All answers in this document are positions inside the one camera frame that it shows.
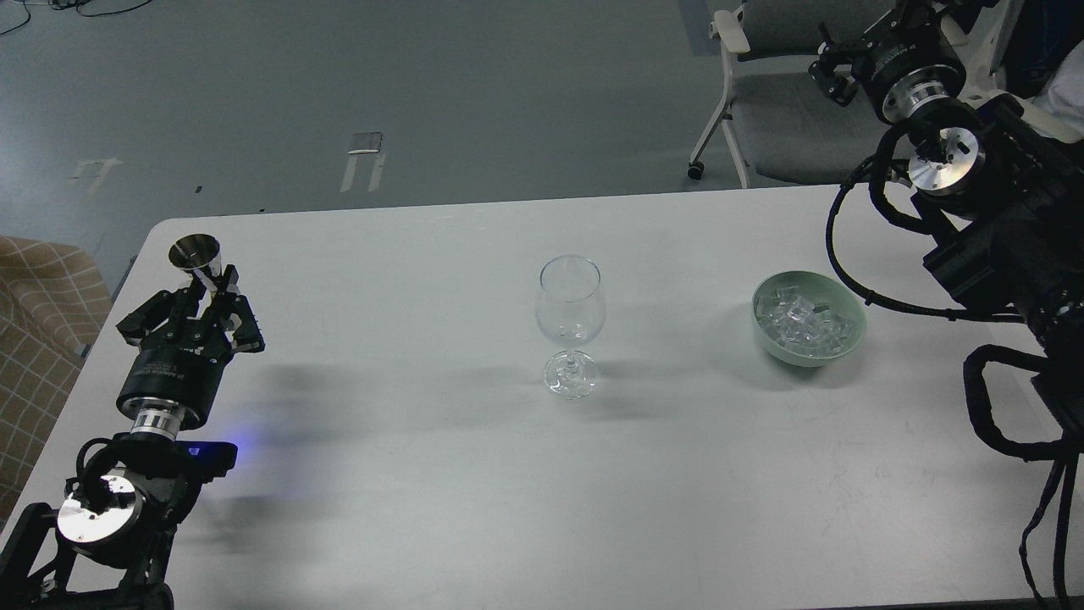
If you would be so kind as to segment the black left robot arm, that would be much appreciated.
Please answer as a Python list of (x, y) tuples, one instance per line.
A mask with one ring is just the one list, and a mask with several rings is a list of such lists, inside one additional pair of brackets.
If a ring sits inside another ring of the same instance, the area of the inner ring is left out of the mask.
[(236, 444), (183, 441), (209, 420), (224, 369), (266, 343), (238, 271), (185, 263), (191, 281), (119, 323), (138, 355), (117, 407), (131, 428), (86, 441), (54, 508), (31, 503), (3, 548), (4, 609), (171, 609), (166, 572), (202, 486), (235, 466)]

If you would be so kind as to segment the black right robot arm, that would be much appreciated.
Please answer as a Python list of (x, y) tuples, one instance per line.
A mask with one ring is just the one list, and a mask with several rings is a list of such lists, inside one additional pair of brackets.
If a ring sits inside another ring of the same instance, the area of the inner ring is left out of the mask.
[[(1053, 599), (1067, 590), (1067, 541), (1081, 466), (1081, 164), (1053, 128), (1027, 120), (1008, 92), (967, 100), (965, 66), (946, 23), (964, 1), (898, 1), (872, 25), (841, 40), (817, 20), (821, 46), (809, 74), (840, 107), (863, 93), (887, 125), (875, 152), (840, 185), (826, 220), (833, 271), (865, 304), (909, 315), (1024, 324), (1042, 354), (981, 345), (965, 356), (965, 408), (988, 447), (1020, 460), (1047, 460), (1037, 509), (1018, 553), (1035, 586), (1027, 540), (1057, 503)], [(874, 209), (889, 224), (930, 236), (924, 268), (955, 308), (924, 308), (862, 285), (839, 262), (835, 225), (843, 202), (865, 179)], [(998, 363), (1032, 374), (1060, 428), (1051, 441), (1014, 441), (993, 417), (984, 371)]]

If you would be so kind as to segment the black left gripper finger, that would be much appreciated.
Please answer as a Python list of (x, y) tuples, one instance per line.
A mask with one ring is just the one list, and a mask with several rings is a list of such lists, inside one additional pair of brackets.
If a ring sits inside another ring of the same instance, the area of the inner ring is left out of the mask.
[(189, 317), (194, 313), (194, 289), (181, 288), (175, 293), (162, 290), (128, 313), (116, 328), (125, 343), (143, 343), (149, 337), (171, 342), (179, 339)]
[(212, 327), (222, 330), (222, 339), (231, 355), (238, 352), (263, 352), (263, 333), (258, 327), (247, 297), (240, 293), (238, 277), (236, 267), (227, 265), (220, 278), (214, 281), (216, 291), (209, 308)]

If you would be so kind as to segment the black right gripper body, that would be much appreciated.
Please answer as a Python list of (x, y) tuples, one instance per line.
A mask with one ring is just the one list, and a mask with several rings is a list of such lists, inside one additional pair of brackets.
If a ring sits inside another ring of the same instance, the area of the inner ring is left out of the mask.
[(886, 17), (863, 33), (851, 75), (883, 124), (898, 124), (932, 99), (957, 98), (965, 69), (932, 22), (902, 25)]

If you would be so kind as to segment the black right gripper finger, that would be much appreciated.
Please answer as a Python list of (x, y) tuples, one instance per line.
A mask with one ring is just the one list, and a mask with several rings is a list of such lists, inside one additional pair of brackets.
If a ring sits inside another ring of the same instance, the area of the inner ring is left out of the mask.
[(852, 76), (839, 72), (839, 67), (851, 65), (860, 51), (859, 42), (835, 42), (825, 38), (818, 47), (816, 61), (809, 65), (809, 75), (825, 98), (848, 107), (857, 94), (859, 85)]
[(895, 1), (881, 20), (872, 25), (872, 35), (932, 31), (946, 11), (949, 1)]

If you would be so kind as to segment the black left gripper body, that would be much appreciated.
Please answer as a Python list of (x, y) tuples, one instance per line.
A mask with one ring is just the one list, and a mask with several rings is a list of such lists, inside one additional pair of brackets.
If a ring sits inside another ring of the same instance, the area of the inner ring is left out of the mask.
[(141, 408), (158, 402), (181, 408), (182, 429), (198, 429), (209, 420), (224, 368), (236, 354), (228, 352), (222, 330), (212, 327), (212, 303), (198, 315), (202, 297), (195, 293), (195, 313), (178, 340), (149, 337), (143, 343), (131, 343), (138, 355), (116, 399), (125, 417), (136, 419)]

